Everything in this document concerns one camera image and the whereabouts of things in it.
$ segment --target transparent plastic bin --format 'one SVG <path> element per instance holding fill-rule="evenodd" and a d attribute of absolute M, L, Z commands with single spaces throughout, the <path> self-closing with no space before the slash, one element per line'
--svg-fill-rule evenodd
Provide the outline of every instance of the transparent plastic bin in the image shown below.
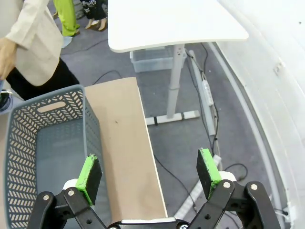
<path fill-rule="evenodd" d="M 142 49 L 130 52 L 130 60 L 136 73 L 172 69 L 173 46 L 162 49 Z"/>
<path fill-rule="evenodd" d="M 4 200 L 8 228 L 25 229 L 37 194 L 61 192 L 78 178 L 88 154 L 96 154 L 104 173 L 100 125 L 80 85 L 63 88 L 16 106 L 9 117 Z M 111 212 L 102 176 L 95 212 L 109 225 Z M 69 219 L 65 229 L 77 229 Z"/>

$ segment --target basket handle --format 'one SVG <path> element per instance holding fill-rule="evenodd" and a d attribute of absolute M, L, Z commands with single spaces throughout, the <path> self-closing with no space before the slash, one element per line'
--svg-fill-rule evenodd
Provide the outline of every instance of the basket handle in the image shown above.
<path fill-rule="evenodd" d="M 52 110 L 64 107 L 65 105 L 66 105 L 65 102 L 60 101 L 60 102 L 57 102 L 57 103 L 54 103 L 54 104 L 49 104 L 49 105 L 46 105 L 46 106 L 39 107 L 37 109 L 37 111 L 40 112 L 40 113 L 44 113 L 44 112 L 48 112 L 48 111 L 52 111 Z"/>

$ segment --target white tabletop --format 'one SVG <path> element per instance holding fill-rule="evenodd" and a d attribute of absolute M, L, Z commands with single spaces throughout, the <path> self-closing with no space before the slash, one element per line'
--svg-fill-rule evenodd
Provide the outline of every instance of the white tabletop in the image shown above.
<path fill-rule="evenodd" d="M 114 52 L 248 38 L 216 0 L 111 0 L 108 10 L 109 47 Z"/>

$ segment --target green gripper pad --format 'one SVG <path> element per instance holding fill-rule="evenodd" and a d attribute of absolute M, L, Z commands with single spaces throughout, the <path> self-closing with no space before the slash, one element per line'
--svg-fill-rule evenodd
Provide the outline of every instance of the green gripper pad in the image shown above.
<path fill-rule="evenodd" d="M 97 156 L 89 155 L 81 169 L 75 187 L 85 195 L 90 206 L 95 204 L 101 177 L 102 170 Z"/>
<path fill-rule="evenodd" d="M 197 173 L 203 187 L 204 195 L 208 199 L 215 186 L 221 181 L 220 173 L 209 149 L 201 148 L 198 150 Z"/>

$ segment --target beige tabletop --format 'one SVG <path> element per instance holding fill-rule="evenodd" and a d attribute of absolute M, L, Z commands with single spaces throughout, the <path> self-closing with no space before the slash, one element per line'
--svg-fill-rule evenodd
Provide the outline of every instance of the beige tabletop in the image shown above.
<path fill-rule="evenodd" d="M 86 96 L 100 121 L 112 221 L 167 217 L 136 79 L 86 87 Z M 7 118 L 7 114 L 0 115 L 2 174 Z M 2 185 L 3 175 L 0 224 L 5 222 Z"/>

